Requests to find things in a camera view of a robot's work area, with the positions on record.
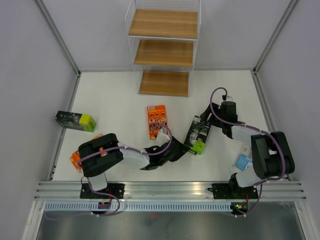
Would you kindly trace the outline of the black green razor box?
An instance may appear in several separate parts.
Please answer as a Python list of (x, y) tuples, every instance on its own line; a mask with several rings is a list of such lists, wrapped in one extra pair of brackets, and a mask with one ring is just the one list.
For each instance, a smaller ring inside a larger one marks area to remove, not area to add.
[(65, 129), (93, 133), (96, 128), (96, 122), (89, 114), (59, 110), (54, 120)]
[(195, 115), (186, 134), (184, 145), (189, 147), (193, 155), (201, 155), (205, 149), (207, 137), (210, 133), (211, 124)]

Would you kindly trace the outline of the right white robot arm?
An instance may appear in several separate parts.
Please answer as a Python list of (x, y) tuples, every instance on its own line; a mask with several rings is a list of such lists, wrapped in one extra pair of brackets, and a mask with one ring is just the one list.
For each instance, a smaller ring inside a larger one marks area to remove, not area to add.
[(220, 105), (212, 102), (200, 118), (220, 128), (228, 138), (251, 148), (252, 165), (234, 173), (228, 181), (231, 196), (239, 198), (249, 187), (269, 180), (280, 180), (295, 171), (296, 165), (286, 135), (282, 131), (268, 132), (239, 121), (235, 102), (223, 101)]

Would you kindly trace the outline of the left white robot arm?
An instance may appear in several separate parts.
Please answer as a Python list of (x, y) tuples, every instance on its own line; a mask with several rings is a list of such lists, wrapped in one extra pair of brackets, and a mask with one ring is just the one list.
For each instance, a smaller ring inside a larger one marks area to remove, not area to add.
[(190, 149), (174, 136), (160, 133), (162, 145), (136, 149), (120, 142), (114, 133), (109, 133), (85, 142), (78, 147), (83, 176), (98, 198), (109, 193), (106, 171), (117, 164), (135, 165), (139, 170), (152, 171), (167, 162), (176, 162)]

